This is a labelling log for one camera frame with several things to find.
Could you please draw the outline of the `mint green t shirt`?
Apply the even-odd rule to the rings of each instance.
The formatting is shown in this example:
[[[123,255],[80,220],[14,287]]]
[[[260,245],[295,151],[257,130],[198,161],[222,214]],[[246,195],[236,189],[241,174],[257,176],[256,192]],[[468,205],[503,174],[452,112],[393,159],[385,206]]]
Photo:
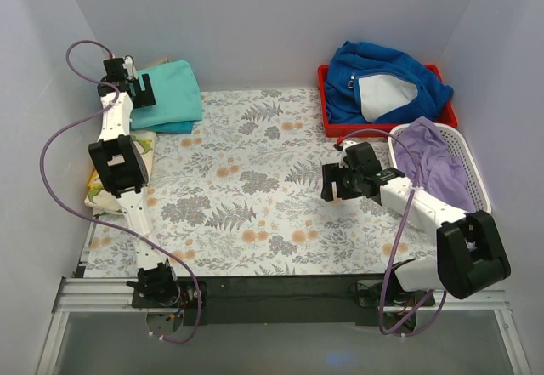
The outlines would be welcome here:
[[[148,75],[156,103],[134,108],[131,129],[151,129],[175,122],[196,122],[203,118],[201,91],[190,64],[185,60],[138,70],[140,85]]]

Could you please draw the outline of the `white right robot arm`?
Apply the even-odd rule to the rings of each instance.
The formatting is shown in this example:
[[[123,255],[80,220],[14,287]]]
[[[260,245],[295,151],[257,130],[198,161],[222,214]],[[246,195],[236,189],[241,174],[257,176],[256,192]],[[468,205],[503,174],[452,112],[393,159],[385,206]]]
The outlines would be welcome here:
[[[119,201],[147,299],[204,297],[207,276],[377,273],[376,302],[420,305],[508,275],[488,213],[428,194],[381,146],[328,139],[315,91],[207,93],[203,111],[190,136],[157,139]]]

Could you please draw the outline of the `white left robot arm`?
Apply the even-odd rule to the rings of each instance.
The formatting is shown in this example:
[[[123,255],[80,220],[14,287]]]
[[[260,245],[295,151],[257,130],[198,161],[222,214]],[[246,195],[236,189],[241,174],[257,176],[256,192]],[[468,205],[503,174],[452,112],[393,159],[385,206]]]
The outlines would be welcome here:
[[[105,112],[99,137],[88,152],[105,191],[114,196],[127,228],[136,234],[138,268],[167,267],[167,255],[155,244],[145,202],[149,171],[130,136],[133,109],[156,103],[150,77],[139,76],[130,55],[110,57],[104,61],[104,67],[105,76],[97,90]]]

